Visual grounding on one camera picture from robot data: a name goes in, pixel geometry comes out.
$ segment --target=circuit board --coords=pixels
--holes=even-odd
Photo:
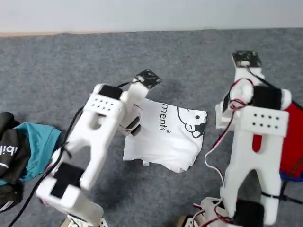
[[[149,90],[162,82],[162,79],[149,69],[140,72],[135,78]]]
[[[235,51],[232,53],[233,61],[237,68],[260,68],[262,62],[256,51]]]

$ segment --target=white wall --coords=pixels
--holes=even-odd
[[[0,0],[0,33],[303,27],[303,0]]]

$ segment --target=red fabric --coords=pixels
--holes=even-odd
[[[286,111],[289,112],[289,120],[287,136],[283,143],[280,171],[289,175],[292,168],[303,156],[303,110],[295,104],[291,104]],[[259,150],[261,140],[261,136],[254,135],[252,149],[255,152]],[[298,178],[301,173],[303,173],[303,165],[297,168],[292,176]]]

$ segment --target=black bag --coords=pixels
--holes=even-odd
[[[27,137],[18,126],[14,115],[0,113],[0,179],[7,184],[0,186],[0,213],[11,209],[22,201],[22,171],[31,156]]]

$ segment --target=cartoon character print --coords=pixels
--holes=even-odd
[[[185,129],[192,134],[194,138],[199,138],[204,134],[207,115],[205,112],[197,112],[177,107],[177,113]]]

